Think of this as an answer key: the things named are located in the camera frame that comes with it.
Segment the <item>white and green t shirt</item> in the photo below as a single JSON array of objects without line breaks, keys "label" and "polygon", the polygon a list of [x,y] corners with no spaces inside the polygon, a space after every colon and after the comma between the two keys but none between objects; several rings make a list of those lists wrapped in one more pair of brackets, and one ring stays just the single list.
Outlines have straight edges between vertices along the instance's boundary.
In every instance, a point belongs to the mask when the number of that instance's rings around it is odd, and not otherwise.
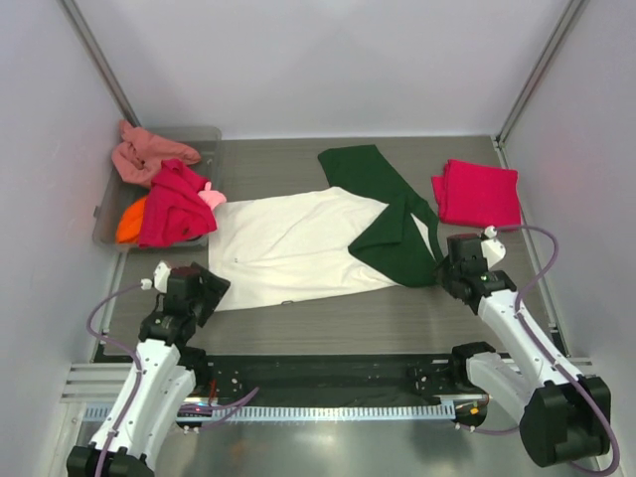
[{"label": "white and green t shirt", "polygon": [[439,220],[375,145],[331,148],[325,190],[222,204],[209,266],[222,311],[435,284]]}]

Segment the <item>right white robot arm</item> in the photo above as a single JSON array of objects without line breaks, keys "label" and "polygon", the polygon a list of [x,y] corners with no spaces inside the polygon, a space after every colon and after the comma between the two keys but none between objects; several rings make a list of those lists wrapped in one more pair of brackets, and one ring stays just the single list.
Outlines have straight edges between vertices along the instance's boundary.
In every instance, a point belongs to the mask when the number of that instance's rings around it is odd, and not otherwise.
[{"label": "right white robot arm", "polygon": [[579,460],[609,455],[610,464],[596,473],[610,476],[621,458],[610,424],[610,388],[602,378],[585,375],[537,324],[524,303],[536,282],[517,288],[496,269],[506,253],[497,234],[489,227],[449,237],[436,277],[497,335],[514,363],[484,342],[458,346],[447,370],[450,385],[465,394],[479,388],[494,398],[516,422],[538,466],[567,463],[582,471]]}]

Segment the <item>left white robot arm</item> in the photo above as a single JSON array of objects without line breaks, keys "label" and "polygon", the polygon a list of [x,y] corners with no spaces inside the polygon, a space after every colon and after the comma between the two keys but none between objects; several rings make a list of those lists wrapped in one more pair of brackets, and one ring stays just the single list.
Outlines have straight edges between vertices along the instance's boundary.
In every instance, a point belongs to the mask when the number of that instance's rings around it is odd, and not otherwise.
[{"label": "left white robot arm", "polygon": [[160,262],[152,277],[133,284],[134,290],[155,291],[154,307],[140,325],[136,347],[119,347],[132,360],[130,371],[89,444],[71,450],[69,475],[154,475],[157,454],[184,399],[210,388],[207,354],[188,342],[230,287],[196,262],[180,267]]}]

